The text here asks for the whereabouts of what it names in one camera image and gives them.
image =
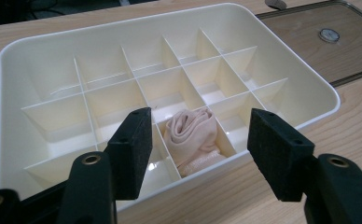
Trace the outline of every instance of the plastic container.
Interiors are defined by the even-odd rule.
[[[221,4],[11,43],[0,54],[0,189],[22,199],[68,177],[80,154],[104,150],[127,114],[152,108],[154,147],[141,197],[181,192],[251,161],[252,107],[303,129],[339,96],[246,8]],[[181,178],[163,143],[181,109],[216,115],[226,160]]]

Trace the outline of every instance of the table surface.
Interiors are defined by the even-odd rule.
[[[112,21],[222,3],[219,0],[160,0],[81,14],[0,26],[0,51],[14,40]],[[231,1],[253,13],[272,11],[264,0]],[[319,1],[286,0],[288,7]],[[362,10],[362,0],[349,1]],[[362,78],[340,86],[340,110],[315,123],[305,135],[316,144],[314,155],[333,153],[362,169]],[[304,203],[277,201],[253,162],[224,172],[196,188],[131,212],[119,223],[305,223]]]

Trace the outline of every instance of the folded cloth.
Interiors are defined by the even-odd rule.
[[[216,118],[207,108],[176,113],[163,138],[182,176],[226,159],[216,147]]]

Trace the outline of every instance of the dark background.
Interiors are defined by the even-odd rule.
[[[154,0],[129,0],[130,4]],[[0,24],[120,7],[118,0],[0,0]]]

